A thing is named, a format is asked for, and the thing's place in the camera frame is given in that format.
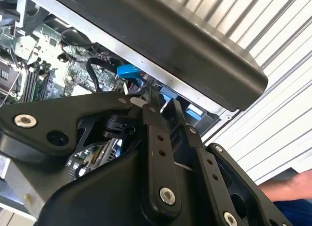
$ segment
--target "person's arm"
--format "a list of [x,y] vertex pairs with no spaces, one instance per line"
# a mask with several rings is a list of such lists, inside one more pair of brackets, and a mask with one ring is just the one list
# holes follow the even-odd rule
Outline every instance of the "person's arm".
[[272,202],[312,199],[312,170],[286,181],[266,181],[259,188]]

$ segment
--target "metal bolt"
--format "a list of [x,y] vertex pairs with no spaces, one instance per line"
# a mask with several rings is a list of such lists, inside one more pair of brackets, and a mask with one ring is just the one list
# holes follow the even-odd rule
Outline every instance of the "metal bolt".
[[193,127],[190,127],[190,131],[193,132],[194,134],[197,133],[197,131],[196,131],[195,128],[193,128]]
[[25,196],[24,196],[24,200],[25,200],[25,203],[31,204],[32,196],[29,193],[26,193]]
[[22,128],[32,128],[37,125],[37,120],[31,115],[17,115],[14,118],[14,123]]
[[152,112],[156,113],[156,110],[155,110],[154,108],[150,107],[150,110],[151,110]]
[[126,103],[127,103],[127,101],[126,101],[126,100],[124,100],[123,98],[118,98],[118,101],[120,101],[121,103],[124,103],[124,104],[126,104]]
[[224,212],[223,217],[229,226],[237,226],[237,221],[231,213]]
[[215,146],[215,149],[218,151],[218,152],[220,152],[220,153],[222,153],[223,152],[223,150],[222,150],[222,148],[221,147],[219,147],[219,146]]
[[176,202],[176,196],[169,188],[162,188],[159,195],[161,200],[168,205],[173,205]]

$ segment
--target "blue sleeve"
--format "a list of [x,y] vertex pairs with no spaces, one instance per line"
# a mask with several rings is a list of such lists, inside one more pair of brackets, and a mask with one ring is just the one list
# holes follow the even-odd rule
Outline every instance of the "blue sleeve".
[[312,204],[306,200],[274,202],[293,226],[312,226]]

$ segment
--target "green circuit board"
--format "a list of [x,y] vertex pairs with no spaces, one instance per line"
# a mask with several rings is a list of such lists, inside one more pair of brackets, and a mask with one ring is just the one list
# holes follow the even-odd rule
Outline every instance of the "green circuit board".
[[[14,38],[10,34],[10,29],[4,27],[0,30],[0,45],[12,47],[15,54],[28,63],[37,62],[40,77],[32,76],[27,83],[32,86],[32,95],[27,101],[37,101],[94,93],[94,84],[85,69],[85,63],[94,53],[80,47],[66,46],[64,50],[73,56],[76,61],[62,62],[58,56],[63,53],[60,46],[61,35],[52,28],[41,25],[32,35],[21,38]],[[124,81],[117,79],[116,75],[108,70],[93,67],[103,91],[123,90]]]

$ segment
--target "metal shutter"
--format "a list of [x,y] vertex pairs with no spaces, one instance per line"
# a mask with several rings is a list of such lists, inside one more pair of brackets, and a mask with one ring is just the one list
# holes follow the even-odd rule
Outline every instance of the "metal shutter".
[[312,168],[312,0],[177,1],[249,50],[269,77],[256,103],[203,141],[224,146],[257,184]]

